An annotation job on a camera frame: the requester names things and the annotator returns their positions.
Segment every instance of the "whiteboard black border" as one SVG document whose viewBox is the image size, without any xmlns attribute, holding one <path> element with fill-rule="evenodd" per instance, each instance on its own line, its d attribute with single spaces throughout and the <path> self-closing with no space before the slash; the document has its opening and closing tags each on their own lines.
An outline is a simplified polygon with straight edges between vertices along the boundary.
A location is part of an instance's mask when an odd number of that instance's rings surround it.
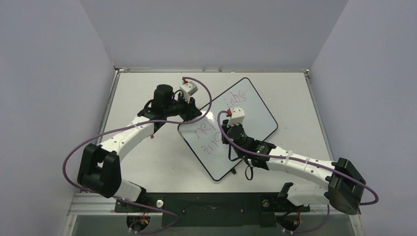
<svg viewBox="0 0 417 236">
<path fill-rule="evenodd" d="M 253 87 L 253 89 L 255 90 L 255 92 L 257 93 L 257 95 L 259 96 L 259 98 L 261 99 L 262 103 L 265 105 L 265 107 L 267 108 L 269 114 L 271 115 L 272 119 L 275 121 L 276 124 L 276 128 L 270 133 L 268 134 L 268 136 L 266 138 L 264 138 L 263 141 L 265 141 L 267 138 L 269 138 L 271 136 L 271 134 L 273 134 L 277 129 L 278 129 L 278 123 L 275 120 L 275 117 L 273 117 L 271 111 L 269 110 L 268 106 L 265 104 L 264 100 L 262 99 L 262 97 L 259 95 L 258 91 L 256 90 L 255 86 L 253 85 L 253 83 L 250 81 L 249 78 L 247 77 L 243 77 L 241 78 L 239 81 L 237 81 L 236 83 L 234 83 L 232 86 L 228 87 L 226 90 L 224 90 L 224 92 L 222 92 L 221 94 L 219 94 L 217 97 L 215 97 L 212 101 L 216 100 L 218 97 L 220 97 L 221 95 L 223 95 L 224 93 L 226 93 L 229 89 L 233 88 L 233 86 L 237 85 L 240 81 L 247 79 L 249 81 L 249 83 L 251 84 L 251 86 Z M 191 151 L 194 153 L 194 155 L 196 156 L 196 158 L 199 160 L 199 162 L 201 163 L 201 165 L 204 167 L 204 169 L 207 171 L 208 175 L 214 180 L 214 181 L 220 181 L 222 178 L 224 178 L 224 176 L 226 176 L 233 168 L 235 168 L 240 162 L 242 162 L 242 160 L 240 160 L 239 162 L 237 162 L 236 165 L 234 165 L 228 172 L 226 172 L 220 179 L 214 179 L 213 176 L 211 176 L 210 172 L 207 170 L 206 166 L 201 162 L 201 160 L 198 158 L 197 154 L 194 152 L 193 148 L 190 146 L 190 144 L 187 142 L 187 140 L 184 138 L 184 136 L 181 134 L 181 132 L 179 131 L 179 126 L 177 127 L 177 131 L 179 133 L 179 135 L 181 135 L 182 139 L 184 140 L 184 142 L 188 145 L 188 147 L 191 149 Z"/>
</svg>

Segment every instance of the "tilted whiteboard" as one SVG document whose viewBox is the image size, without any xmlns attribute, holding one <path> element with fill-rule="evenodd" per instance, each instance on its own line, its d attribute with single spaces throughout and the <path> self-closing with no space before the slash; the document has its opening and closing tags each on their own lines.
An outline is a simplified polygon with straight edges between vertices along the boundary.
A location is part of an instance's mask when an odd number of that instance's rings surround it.
<svg viewBox="0 0 417 236">
<path fill-rule="evenodd" d="M 248 78 L 239 80 L 213 99 L 211 110 L 205 119 L 194 124 L 178 126 L 182 138 L 215 181 L 221 180 L 241 162 L 229 160 L 229 148 L 228 145 L 222 144 L 217 124 L 218 113 L 236 105 L 245 111 L 243 127 L 249 137 L 265 140 L 278 128 L 277 122 Z M 207 108 L 208 104 L 200 110 L 204 114 Z M 236 153 L 232 151 L 231 159 L 236 157 Z"/>
</svg>

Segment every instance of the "robotic arm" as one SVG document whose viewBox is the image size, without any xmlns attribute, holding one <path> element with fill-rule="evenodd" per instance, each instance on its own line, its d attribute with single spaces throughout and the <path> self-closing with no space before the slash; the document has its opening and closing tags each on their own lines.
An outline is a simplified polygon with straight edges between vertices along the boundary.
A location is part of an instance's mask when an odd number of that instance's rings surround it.
<svg viewBox="0 0 417 236">
<path fill-rule="evenodd" d="M 175 100 L 173 88 L 158 85 L 150 100 L 129 126 L 150 120 L 166 120 L 179 115 L 184 121 L 202 115 L 191 96 L 198 90 L 193 82 L 183 80 Z M 106 197 L 117 197 L 136 202 L 146 189 L 121 178 L 120 163 L 143 139 L 158 131 L 164 123 L 147 123 L 125 130 L 98 144 L 84 148 L 77 182 Z"/>
<path fill-rule="evenodd" d="M 345 214 L 357 214 L 364 188 L 343 176 L 336 175 L 332 171 L 307 163 L 314 162 L 340 171 L 366 184 L 363 177 L 349 160 L 340 158 L 338 162 L 322 161 L 294 154 L 290 150 L 284 150 L 271 143 L 255 140 L 247 136 L 244 131 L 242 123 L 245 113 L 243 108 L 235 106 L 231 107 L 227 112 L 227 116 L 230 119 L 223 121 L 222 129 L 236 145 L 254 153 L 286 157 L 286 159 L 277 159 L 256 156 L 234 147 L 238 157 L 245 161 L 251 171 L 254 167 L 268 171 L 283 171 L 315 183 L 314 185 L 286 183 L 280 192 L 281 197 L 286 197 L 295 206 L 330 204 Z M 224 136 L 222 136 L 222 142 L 230 144 Z M 295 158 L 305 160 L 305 162 L 295 161 Z"/>
</svg>

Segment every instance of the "table surface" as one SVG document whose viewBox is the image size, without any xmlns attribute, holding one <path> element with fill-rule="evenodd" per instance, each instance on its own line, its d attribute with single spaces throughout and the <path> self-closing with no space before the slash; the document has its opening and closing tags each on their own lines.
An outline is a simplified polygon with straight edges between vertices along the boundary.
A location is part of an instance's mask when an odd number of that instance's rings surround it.
<svg viewBox="0 0 417 236">
<path fill-rule="evenodd" d="M 248 77 L 278 122 L 266 141 L 314 159 L 330 160 L 319 120 L 303 73 L 120 73 L 105 131 L 128 125 L 159 84 L 179 88 L 182 76 L 202 81 L 213 98 L 243 77 Z M 208 103 L 204 88 L 193 95 L 197 107 Z M 286 182 L 309 183 L 283 172 L 254 169 L 245 178 L 246 165 L 236 166 L 214 181 L 181 138 L 177 125 L 165 124 L 153 139 L 146 138 L 122 161 L 122 177 L 148 192 L 279 192 Z"/>
</svg>

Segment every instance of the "tabletop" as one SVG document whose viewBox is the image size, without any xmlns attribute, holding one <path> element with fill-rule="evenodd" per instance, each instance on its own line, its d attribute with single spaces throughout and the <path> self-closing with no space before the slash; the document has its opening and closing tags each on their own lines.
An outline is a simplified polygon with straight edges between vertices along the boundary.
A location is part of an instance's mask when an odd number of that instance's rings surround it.
<svg viewBox="0 0 417 236">
<path fill-rule="evenodd" d="M 283 149 L 314 159 L 330 160 L 318 116 L 303 73 L 230 73 L 230 72 L 144 72 L 120 73 L 104 118 L 105 131 L 128 125 L 159 84 L 177 90 L 183 76 L 203 82 L 213 98 L 243 77 L 255 89 L 278 123 L 278 129 L 266 140 Z M 201 86 L 193 95 L 198 108 L 209 101 Z M 181 121 L 179 117 L 169 118 Z M 279 192 L 286 182 L 308 181 L 283 172 L 254 169 L 252 181 L 245 178 L 245 163 L 236 166 L 236 174 L 228 173 L 214 181 L 182 139 L 175 124 L 165 124 L 154 138 L 146 138 L 122 161 L 122 177 L 147 189 L 148 192 Z"/>
</svg>

